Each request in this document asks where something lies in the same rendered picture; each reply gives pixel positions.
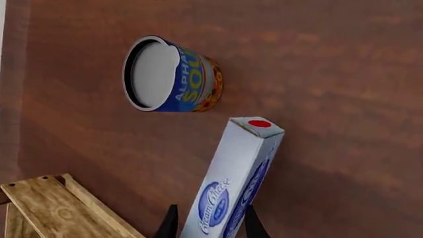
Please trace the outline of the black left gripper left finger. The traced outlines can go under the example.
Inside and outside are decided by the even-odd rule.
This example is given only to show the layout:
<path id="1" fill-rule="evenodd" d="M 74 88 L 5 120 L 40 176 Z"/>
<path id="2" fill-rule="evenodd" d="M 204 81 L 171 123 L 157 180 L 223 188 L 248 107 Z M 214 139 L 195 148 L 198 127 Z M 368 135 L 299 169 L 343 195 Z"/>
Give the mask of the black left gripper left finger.
<path id="1" fill-rule="evenodd" d="M 171 204 L 153 238 L 176 238 L 178 233 L 178 206 Z"/>

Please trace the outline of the blue alphabet soup tin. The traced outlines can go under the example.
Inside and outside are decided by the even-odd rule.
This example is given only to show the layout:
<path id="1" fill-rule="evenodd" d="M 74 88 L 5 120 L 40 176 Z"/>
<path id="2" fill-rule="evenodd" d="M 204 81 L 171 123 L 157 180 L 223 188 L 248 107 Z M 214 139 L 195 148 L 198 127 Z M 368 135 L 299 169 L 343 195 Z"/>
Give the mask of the blue alphabet soup tin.
<path id="1" fill-rule="evenodd" d="M 131 47 L 122 82 L 130 104 L 142 112 L 204 112 L 223 92 L 216 61 L 155 35 Z"/>

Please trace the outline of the wooden slat tray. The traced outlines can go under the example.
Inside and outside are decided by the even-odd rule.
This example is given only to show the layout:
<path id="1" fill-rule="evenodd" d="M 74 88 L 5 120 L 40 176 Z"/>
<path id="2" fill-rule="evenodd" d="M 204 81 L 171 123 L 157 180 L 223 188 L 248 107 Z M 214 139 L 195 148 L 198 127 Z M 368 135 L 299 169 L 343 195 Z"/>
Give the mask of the wooden slat tray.
<path id="1" fill-rule="evenodd" d="M 4 238 L 146 238 L 70 174 L 0 185 Z"/>

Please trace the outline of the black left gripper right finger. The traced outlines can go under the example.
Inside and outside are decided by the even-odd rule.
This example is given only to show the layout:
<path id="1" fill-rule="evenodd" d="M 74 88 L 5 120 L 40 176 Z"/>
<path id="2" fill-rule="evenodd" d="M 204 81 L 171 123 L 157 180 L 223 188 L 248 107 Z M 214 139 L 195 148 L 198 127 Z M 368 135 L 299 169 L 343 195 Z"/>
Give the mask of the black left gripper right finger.
<path id="1" fill-rule="evenodd" d="M 245 213 L 245 230 L 247 238 L 271 238 L 262 225 L 254 206 L 247 206 Z"/>

